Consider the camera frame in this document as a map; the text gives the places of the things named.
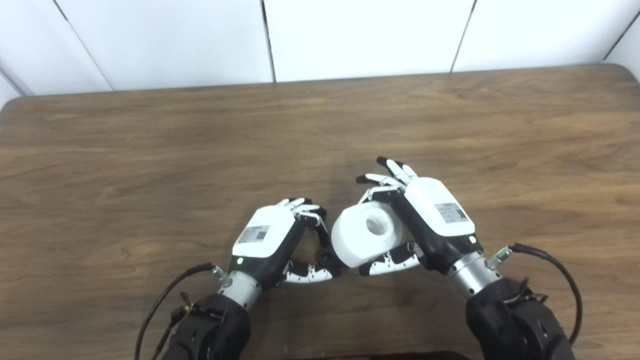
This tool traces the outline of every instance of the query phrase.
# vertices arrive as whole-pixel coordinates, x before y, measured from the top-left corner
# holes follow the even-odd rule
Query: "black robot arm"
[[[571,343],[544,298],[503,278],[467,301],[467,325],[487,360],[575,360]]]
[[[236,360],[250,336],[247,311],[224,295],[210,295],[180,322],[163,360]]]

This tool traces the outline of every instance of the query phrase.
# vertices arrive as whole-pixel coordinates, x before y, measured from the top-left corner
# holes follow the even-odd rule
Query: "wooden table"
[[[256,208],[310,197],[333,224],[378,155],[441,179],[487,253],[520,241],[566,264],[584,297],[578,359],[640,357],[640,88],[595,65],[14,100],[0,115],[2,358],[130,359],[157,294],[192,265],[226,267]],[[305,236],[296,257],[316,245]],[[509,261],[502,273],[531,277],[571,331],[561,275]],[[420,268],[286,284],[252,311],[243,359],[479,359],[464,304]]]

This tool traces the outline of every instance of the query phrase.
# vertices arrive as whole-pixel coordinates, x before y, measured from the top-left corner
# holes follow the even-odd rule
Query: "robotic hand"
[[[479,340],[487,360],[575,360],[571,344],[582,321],[582,300],[566,268],[542,250],[516,244],[504,247],[490,259],[476,236],[467,213],[442,182],[418,177],[399,161],[379,157],[391,176],[366,174],[358,183],[373,183],[360,202],[391,203],[415,242],[404,243],[360,266],[361,275],[404,270],[422,263],[451,278],[467,300],[467,325]],[[496,268],[512,252],[522,252],[552,262],[569,281],[577,303],[576,324],[568,339],[545,295],[533,293],[528,279],[504,278]]]
[[[180,280],[201,271],[213,271],[222,286],[216,294],[194,304],[185,293],[181,294],[186,306],[172,313],[171,323],[152,359],[160,354],[175,325],[178,327],[164,360],[237,359],[251,335],[248,312],[262,292],[283,281],[318,282],[340,274],[338,268],[291,259],[308,227],[316,230],[322,246],[329,244],[325,215],[326,211],[309,199],[284,199],[258,209],[233,246],[228,275],[218,266],[203,264],[189,269],[167,287],[140,330],[135,359],[140,358],[144,331],[160,302]]]

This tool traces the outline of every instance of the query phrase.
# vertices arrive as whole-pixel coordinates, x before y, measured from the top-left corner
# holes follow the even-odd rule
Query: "white wall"
[[[58,0],[114,90],[271,82],[259,0]]]
[[[264,0],[272,64],[260,0],[58,3],[0,0],[0,72],[18,93],[269,83],[272,67],[299,81],[600,63],[640,12],[640,0],[477,0],[471,16],[474,0]],[[607,60],[636,73],[638,27]]]
[[[0,0],[0,71],[25,95],[111,91],[51,0]]]
[[[473,0],[265,0],[277,81],[449,72]]]
[[[9,81],[0,73],[0,111],[4,105],[11,99],[20,96]]]
[[[478,0],[454,71],[600,63],[638,0]]]
[[[640,17],[607,56],[605,62],[620,64],[640,81]]]

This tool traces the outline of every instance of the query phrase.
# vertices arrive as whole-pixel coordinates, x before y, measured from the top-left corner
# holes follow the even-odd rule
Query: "panel seam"
[[[469,22],[471,22],[471,16],[474,14],[474,10],[476,9],[476,3],[478,0],[474,0],[473,5],[471,5],[471,11],[469,11],[469,16],[467,17],[467,23],[465,24],[465,29],[462,31],[462,36],[460,37],[460,43],[458,43],[458,49],[456,50],[456,56],[453,57],[453,62],[451,63],[451,69],[449,73],[453,72],[453,68],[456,66],[456,61],[458,60],[458,55],[460,54],[460,48],[462,48],[462,41],[465,39],[465,35],[467,34],[467,28],[469,27]]]

